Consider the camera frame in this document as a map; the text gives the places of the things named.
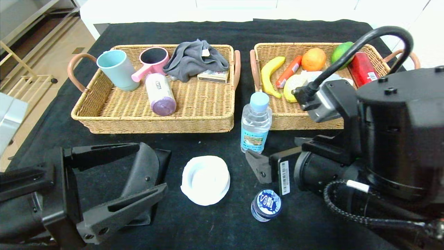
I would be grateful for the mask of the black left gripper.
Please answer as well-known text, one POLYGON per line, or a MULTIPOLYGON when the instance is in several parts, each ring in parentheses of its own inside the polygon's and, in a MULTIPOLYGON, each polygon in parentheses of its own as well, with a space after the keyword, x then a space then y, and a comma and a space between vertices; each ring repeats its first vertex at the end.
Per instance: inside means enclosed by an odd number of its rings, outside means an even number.
POLYGON ((83 213, 80 222, 76 178, 65 163, 84 171, 115 162, 139 149, 137 143, 56 148, 47 152, 41 163, 2 173, 1 243, 24 245, 52 238, 60 248, 76 249, 86 243, 99 245, 106 241, 160 202, 168 184, 95 206, 83 213))

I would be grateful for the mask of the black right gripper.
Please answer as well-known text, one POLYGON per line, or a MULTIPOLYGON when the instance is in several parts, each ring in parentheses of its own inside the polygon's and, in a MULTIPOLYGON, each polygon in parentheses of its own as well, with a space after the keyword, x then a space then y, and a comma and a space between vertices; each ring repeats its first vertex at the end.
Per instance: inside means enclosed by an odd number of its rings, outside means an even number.
POLYGON ((272 183, 272 169, 276 172, 281 196, 291 191, 311 191, 321 195, 324 187, 342 174, 341 163, 303 151, 301 147, 276 152, 270 158, 247 150, 245 157, 261 184, 272 183))

